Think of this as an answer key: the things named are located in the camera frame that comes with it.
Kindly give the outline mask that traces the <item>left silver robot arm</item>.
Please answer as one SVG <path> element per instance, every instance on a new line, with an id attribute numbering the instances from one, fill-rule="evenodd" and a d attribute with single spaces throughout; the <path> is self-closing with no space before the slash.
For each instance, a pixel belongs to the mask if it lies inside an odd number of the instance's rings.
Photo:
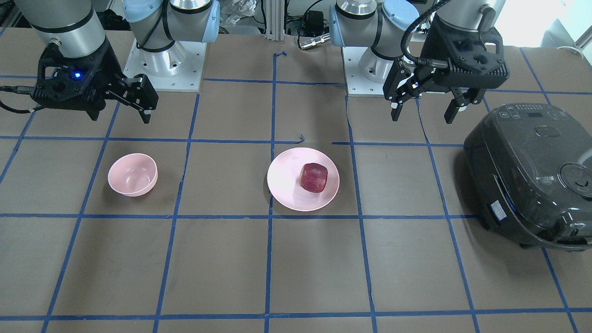
<path id="1" fill-rule="evenodd" d="M 487 89 L 509 77 L 495 22 L 503 0 L 438 0 L 420 13 L 407 0 L 337 0 L 330 8 L 330 38 L 339 47 L 368 47 L 392 61 L 383 82 L 397 121 L 404 104 L 421 93 L 452 93 L 446 123 Z"/>

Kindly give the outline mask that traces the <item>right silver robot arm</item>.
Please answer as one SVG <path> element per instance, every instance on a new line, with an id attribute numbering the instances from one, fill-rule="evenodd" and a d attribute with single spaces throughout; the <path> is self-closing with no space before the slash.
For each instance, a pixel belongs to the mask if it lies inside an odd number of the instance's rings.
<path id="1" fill-rule="evenodd" d="M 146 72 L 128 77 L 117 60 L 90 0 L 18 0 L 17 7 L 45 42 L 34 86 L 2 86 L 8 93 L 29 95 L 36 107 L 84 111 L 93 121 L 112 99 L 150 122 L 158 95 L 151 78 L 182 72 L 187 54 L 182 42 L 214 42 L 220 27 L 217 0 L 125 0 L 123 9 Z"/>

